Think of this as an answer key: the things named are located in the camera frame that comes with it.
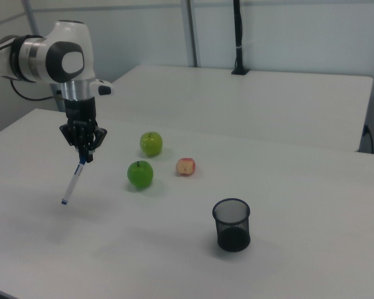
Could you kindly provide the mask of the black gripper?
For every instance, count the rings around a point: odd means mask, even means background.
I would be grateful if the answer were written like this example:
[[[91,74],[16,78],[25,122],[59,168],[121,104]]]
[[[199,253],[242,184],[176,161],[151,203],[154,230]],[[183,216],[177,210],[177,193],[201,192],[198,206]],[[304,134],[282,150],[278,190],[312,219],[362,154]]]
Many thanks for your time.
[[[84,163],[86,160],[87,163],[90,163],[94,159],[95,150],[101,146],[107,135],[106,129],[97,126],[95,97],[86,100],[65,99],[64,104],[67,124],[60,126],[59,130],[68,144],[77,150],[79,161]],[[79,129],[73,125],[85,123],[92,123],[94,127],[87,135],[84,152],[82,135],[79,133]]]

